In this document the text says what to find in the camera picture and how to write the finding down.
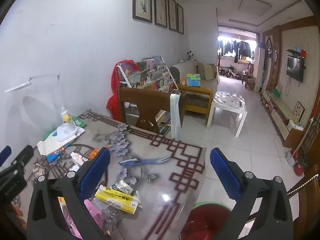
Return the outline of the white cloth strip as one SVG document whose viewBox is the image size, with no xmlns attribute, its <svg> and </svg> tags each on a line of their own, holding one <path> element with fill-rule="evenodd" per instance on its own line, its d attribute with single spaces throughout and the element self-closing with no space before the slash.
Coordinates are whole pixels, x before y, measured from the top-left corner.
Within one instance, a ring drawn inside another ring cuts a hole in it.
<svg viewBox="0 0 320 240">
<path fill-rule="evenodd" d="M 176 140 L 180 140 L 181 137 L 179 100 L 179 94 L 170 94 L 171 137 Z"/>
</svg>

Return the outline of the brown tissue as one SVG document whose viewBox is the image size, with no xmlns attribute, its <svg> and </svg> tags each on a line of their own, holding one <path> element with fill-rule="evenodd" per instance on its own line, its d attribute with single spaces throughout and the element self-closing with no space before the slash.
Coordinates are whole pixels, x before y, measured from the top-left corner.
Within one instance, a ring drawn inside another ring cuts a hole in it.
<svg viewBox="0 0 320 240">
<path fill-rule="evenodd" d="M 37 180 L 40 176 L 46 176 L 47 173 L 44 169 L 44 167 L 38 163 L 35 164 L 33 170 L 32 170 L 32 174 L 35 178 L 35 180 Z"/>
</svg>

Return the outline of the wall television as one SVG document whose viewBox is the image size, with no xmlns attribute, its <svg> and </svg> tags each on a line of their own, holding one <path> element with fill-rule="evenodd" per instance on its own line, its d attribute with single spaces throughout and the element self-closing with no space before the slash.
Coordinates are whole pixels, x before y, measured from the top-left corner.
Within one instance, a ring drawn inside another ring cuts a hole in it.
<svg viewBox="0 0 320 240">
<path fill-rule="evenodd" d="M 287 57 L 286 74 L 289 77 L 302 83 L 303 76 L 304 76 L 304 69 L 305 69 L 304 58 L 292 57 L 292 56 Z"/>
</svg>

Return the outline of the wooden bench sofa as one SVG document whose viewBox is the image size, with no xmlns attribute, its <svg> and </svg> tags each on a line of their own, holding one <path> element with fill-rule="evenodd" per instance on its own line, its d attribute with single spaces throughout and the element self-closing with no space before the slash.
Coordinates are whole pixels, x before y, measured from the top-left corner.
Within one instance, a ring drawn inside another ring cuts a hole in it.
<svg viewBox="0 0 320 240">
<path fill-rule="evenodd" d="M 169 68 L 178 88 L 188 94 L 186 110 L 202 114 L 208 122 L 213 97 L 217 92 L 217 68 L 196 59 Z"/>
</svg>

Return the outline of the white side table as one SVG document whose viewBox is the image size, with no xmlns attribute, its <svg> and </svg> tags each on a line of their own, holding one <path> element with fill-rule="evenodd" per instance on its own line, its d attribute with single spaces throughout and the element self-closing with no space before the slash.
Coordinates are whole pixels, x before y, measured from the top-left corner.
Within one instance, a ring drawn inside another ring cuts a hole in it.
<svg viewBox="0 0 320 240">
<path fill-rule="evenodd" d="M 229 94 L 226 92 L 216 92 L 210 107 L 210 112 L 208 115 L 208 121 L 206 124 L 206 128 L 210 129 L 212 125 L 212 119 L 214 117 L 214 113 L 216 109 L 236 113 L 236 121 L 240 120 L 238 129 L 236 130 L 235 137 L 238 138 L 242 128 L 244 126 L 246 117 L 247 117 L 247 109 L 245 100 L 243 97 L 238 97 L 236 94 Z"/>
</svg>

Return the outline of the red bucket green rim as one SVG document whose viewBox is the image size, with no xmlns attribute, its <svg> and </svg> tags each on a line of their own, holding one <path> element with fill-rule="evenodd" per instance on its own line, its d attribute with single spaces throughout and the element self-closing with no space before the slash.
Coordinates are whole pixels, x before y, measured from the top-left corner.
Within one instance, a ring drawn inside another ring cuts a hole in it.
<svg viewBox="0 0 320 240">
<path fill-rule="evenodd" d="M 231 214 L 231 209 L 218 202 L 194 205 L 178 239 L 213 239 Z"/>
</svg>

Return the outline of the white book rack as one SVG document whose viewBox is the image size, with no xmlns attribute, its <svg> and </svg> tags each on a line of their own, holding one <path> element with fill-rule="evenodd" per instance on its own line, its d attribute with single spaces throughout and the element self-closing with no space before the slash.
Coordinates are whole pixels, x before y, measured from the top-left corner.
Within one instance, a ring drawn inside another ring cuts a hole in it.
<svg viewBox="0 0 320 240">
<path fill-rule="evenodd" d="M 139 70 L 135 70 L 129 63 L 122 62 L 116 65 L 116 74 L 121 86 L 168 94 L 180 93 L 175 79 L 172 77 L 167 64 L 161 56 L 154 56 L 134 63 Z M 124 106 L 127 120 L 131 123 L 137 121 L 139 116 L 137 105 L 135 103 L 125 102 Z M 160 110 L 155 118 L 159 126 L 160 134 L 167 135 L 171 128 L 169 112 Z"/>
</svg>

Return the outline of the newspaper wad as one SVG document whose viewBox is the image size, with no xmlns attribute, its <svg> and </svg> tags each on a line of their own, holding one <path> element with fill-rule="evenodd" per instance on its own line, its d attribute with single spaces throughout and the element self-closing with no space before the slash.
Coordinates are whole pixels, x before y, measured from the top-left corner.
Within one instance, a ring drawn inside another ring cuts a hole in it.
<svg viewBox="0 0 320 240">
<path fill-rule="evenodd" d="M 131 195 L 133 193 L 133 188 L 123 180 L 115 182 L 111 189 L 122 192 L 124 194 Z"/>
</svg>

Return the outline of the low tv cabinet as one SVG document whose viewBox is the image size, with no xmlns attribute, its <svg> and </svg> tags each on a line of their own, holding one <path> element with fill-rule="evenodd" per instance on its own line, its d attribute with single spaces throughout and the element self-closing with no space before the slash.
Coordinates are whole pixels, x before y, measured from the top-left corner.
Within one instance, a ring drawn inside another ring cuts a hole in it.
<svg viewBox="0 0 320 240">
<path fill-rule="evenodd" d="M 269 91 L 262 93 L 261 102 L 271 118 L 282 145 L 287 148 L 297 148 L 304 135 L 304 128 L 295 123 L 296 116 L 289 107 Z"/>
</svg>

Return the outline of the balance bike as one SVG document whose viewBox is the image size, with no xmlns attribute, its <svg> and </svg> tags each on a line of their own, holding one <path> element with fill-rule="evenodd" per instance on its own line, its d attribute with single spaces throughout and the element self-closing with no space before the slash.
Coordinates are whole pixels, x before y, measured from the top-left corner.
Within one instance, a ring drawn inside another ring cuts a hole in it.
<svg viewBox="0 0 320 240">
<path fill-rule="evenodd" d="M 241 74 L 233 66 L 229 66 L 227 69 L 228 70 L 225 72 L 227 78 L 235 77 L 238 80 L 241 79 Z"/>
</svg>

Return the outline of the yellow white box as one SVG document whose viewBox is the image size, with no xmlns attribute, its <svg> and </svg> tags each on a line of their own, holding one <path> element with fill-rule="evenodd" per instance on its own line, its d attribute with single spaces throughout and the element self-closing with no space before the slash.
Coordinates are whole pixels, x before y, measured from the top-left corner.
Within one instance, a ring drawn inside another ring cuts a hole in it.
<svg viewBox="0 0 320 240">
<path fill-rule="evenodd" d="M 132 215 L 135 214 L 139 204 L 138 197 L 131 196 L 114 189 L 109 189 L 103 185 L 99 186 L 95 193 L 95 197 L 116 209 Z"/>
</svg>

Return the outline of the dark wooden chair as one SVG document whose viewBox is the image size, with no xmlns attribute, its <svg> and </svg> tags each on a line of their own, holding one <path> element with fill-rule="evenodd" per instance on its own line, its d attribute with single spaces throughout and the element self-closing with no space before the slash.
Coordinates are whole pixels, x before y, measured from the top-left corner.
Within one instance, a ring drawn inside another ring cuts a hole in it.
<svg viewBox="0 0 320 240">
<path fill-rule="evenodd" d="M 180 95 L 179 110 L 181 126 L 187 106 L 188 94 L 185 92 Z M 118 106 L 120 110 L 121 122 L 127 123 L 125 114 L 125 102 L 135 103 L 139 110 L 139 117 L 135 126 L 150 132 L 159 134 L 159 126 L 156 122 L 156 115 L 160 110 L 170 113 L 170 94 L 151 91 L 146 89 L 118 87 Z"/>
</svg>

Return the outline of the pink plastic bag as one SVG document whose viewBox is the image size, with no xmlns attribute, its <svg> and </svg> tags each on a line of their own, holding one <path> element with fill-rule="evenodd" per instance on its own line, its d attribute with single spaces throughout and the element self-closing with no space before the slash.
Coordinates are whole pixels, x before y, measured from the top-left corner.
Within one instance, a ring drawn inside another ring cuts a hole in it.
<svg viewBox="0 0 320 240">
<path fill-rule="evenodd" d="M 67 208 L 67 205 L 66 205 L 66 202 L 65 202 L 65 199 L 63 197 L 58 197 L 58 201 L 59 201 L 59 204 L 60 204 L 60 207 L 61 207 L 61 211 L 63 213 L 63 216 L 65 218 L 65 221 L 69 227 L 69 230 L 71 232 L 71 234 L 75 237 L 78 237 L 79 239 L 82 239 L 82 236 L 78 230 L 78 228 L 76 227 L 72 217 L 71 217 L 71 214 L 69 213 L 68 211 L 68 208 Z M 87 210 L 89 211 L 91 217 L 94 219 L 94 221 L 96 222 L 96 224 L 99 226 L 100 229 L 103 228 L 103 223 L 104 223 L 104 220 L 103 220 L 103 217 L 102 217 L 102 214 L 101 214 L 101 211 L 98 210 L 90 201 L 89 199 L 86 199 L 84 201 L 84 204 L 87 208 Z"/>
</svg>

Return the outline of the orange snack bag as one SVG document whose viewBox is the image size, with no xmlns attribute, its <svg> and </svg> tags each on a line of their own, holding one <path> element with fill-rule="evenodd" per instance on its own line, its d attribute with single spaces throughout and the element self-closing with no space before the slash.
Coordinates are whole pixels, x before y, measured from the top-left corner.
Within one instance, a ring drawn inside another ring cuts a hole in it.
<svg viewBox="0 0 320 240">
<path fill-rule="evenodd" d="M 94 150 L 92 150 L 89 154 L 89 156 L 87 157 L 87 159 L 93 160 L 101 150 L 105 150 L 105 147 L 100 147 L 100 148 L 95 148 Z"/>
</svg>

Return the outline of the framed geometric picture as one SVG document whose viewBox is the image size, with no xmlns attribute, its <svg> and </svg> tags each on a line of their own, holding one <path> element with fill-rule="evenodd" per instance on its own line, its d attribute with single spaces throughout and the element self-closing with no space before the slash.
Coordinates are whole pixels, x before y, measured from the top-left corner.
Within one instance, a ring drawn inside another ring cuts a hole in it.
<svg viewBox="0 0 320 240">
<path fill-rule="evenodd" d="M 297 121 L 300 122 L 303 114 L 304 114 L 305 108 L 303 107 L 303 105 L 298 101 L 295 109 L 293 111 L 294 116 L 296 117 Z"/>
</svg>

